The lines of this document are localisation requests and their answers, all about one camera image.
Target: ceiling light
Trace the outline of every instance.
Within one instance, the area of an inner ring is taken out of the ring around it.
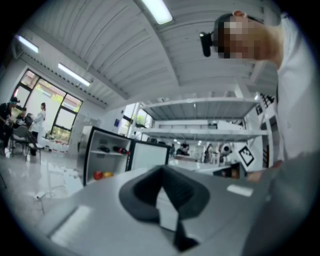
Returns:
[[[67,68],[65,65],[62,65],[61,63],[59,63],[58,64],[58,68],[61,69],[64,72],[66,72],[67,74],[69,74],[73,78],[77,79],[79,82],[83,83],[85,86],[89,86],[90,85],[90,83],[87,80],[85,80],[80,75],[76,74],[75,72],[73,72],[72,70]]]
[[[25,39],[23,36],[18,35],[17,39],[23,43],[25,46],[29,47],[31,50],[35,51],[36,53],[39,52],[39,48],[38,46],[34,45],[32,42],[28,41],[27,39]]]
[[[159,25],[172,21],[172,15],[163,0],[142,0]]]

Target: floor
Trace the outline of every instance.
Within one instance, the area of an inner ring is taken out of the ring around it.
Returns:
[[[77,160],[41,151],[27,157],[17,145],[14,157],[8,151],[0,156],[0,192],[9,209],[17,218],[35,227],[52,207],[82,188],[74,170]],[[38,193],[44,193],[37,199]]]

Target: white shirt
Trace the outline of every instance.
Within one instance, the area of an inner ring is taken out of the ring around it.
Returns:
[[[320,149],[320,90],[314,57],[290,18],[281,20],[283,61],[278,70],[278,160]]]
[[[36,118],[33,119],[31,131],[39,133],[42,128],[42,124],[43,124],[45,118],[46,118],[46,112],[44,110],[42,110],[41,112],[38,113]]]

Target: window frame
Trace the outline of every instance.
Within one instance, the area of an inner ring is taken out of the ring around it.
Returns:
[[[36,76],[38,76],[38,79],[36,80],[33,88],[30,88],[29,86],[27,86],[27,85],[25,85],[25,84],[23,84],[23,83],[21,82],[21,79],[24,77],[24,75],[25,75],[28,71],[30,71],[30,72],[32,72],[33,74],[35,74]],[[62,129],[62,130],[65,130],[65,131],[69,131],[70,134],[71,134],[72,128],[73,128],[73,126],[74,126],[74,124],[75,124],[75,120],[76,120],[76,118],[77,118],[78,113],[80,112],[80,109],[81,109],[84,101],[81,100],[81,99],[79,99],[79,98],[77,98],[77,97],[75,97],[74,95],[66,92],[64,89],[61,89],[60,87],[56,86],[55,84],[52,84],[51,82],[47,81],[47,79],[44,79],[41,75],[33,72],[33,71],[32,71],[31,69],[29,69],[29,68],[24,72],[24,74],[23,74],[23,76],[21,77],[21,79],[19,80],[18,84],[16,85],[16,87],[15,87],[15,89],[14,89],[13,94],[12,94],[11,97],[14,97],[15,92],[16,92],[16,90],[17,90],[19,87],[22,87],[22,88],[28,90],[30,93],[29,93],[28,97],[26,98],[24,105],[23,105],[23,106],[20,106],[21,109],[18,107],[19,110],[22,110],[22,108],[24,108],[24,107],[27,105],[28,100],[29,100],[29,98],[30,98],[30,95],[31,95],[31,93],[33,92],[33,90],[36,88],[36,85],[38,84],[38,82],[39,82],[40,79],[46,81],[47,83],[53,85],[54,87],[57,87],[59,90],[61,90],[62,92],[65,93],[65,95],[64,95],[64,97],[63,97],[63,100],[61,101],[60,106],[59,106],[59,108],[58,108],[58,110],[57,110],[57,112],[56,112],[56,115],[55,115],[55,118],[54,118],[54,121],[53,121],[53,124],[52,124],[52,127],[51,127],[50,134],[52,134],[54,126],[60,128],[60,129]],[[78,112],[74,112],[74,111],[72,111],[71,109],[69,109],[69,108],[67,108],[67,107],[65,107],[65,106],[62,106],[62,103],[64,102],[64,100],[65,100],[65,98],[66,98],[67,95],[70,95],[70,96],[74,97],[75,99],[81,101],[81,106],[80,106],[80,109],[79,109]],[[57,118],[58,118],[60,109],[63,109],[63,110],[66,110],[66,111],[68,111],[68,112],[71,112],[71,113],[75,114],[74,120],[73,120],[73,122],[72,122],[71,129],[67,129],[67,128],[64,128],[64,127],[62,127],[62,126],[60,126],[60,125],[56,125],[56,121],[57,121]]]

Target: red fruit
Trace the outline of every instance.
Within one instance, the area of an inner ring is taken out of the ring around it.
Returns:
[[[93,173],[93,178],[98,181],[101,180],[104,177],[104,173],[102,171],[95,171]]]

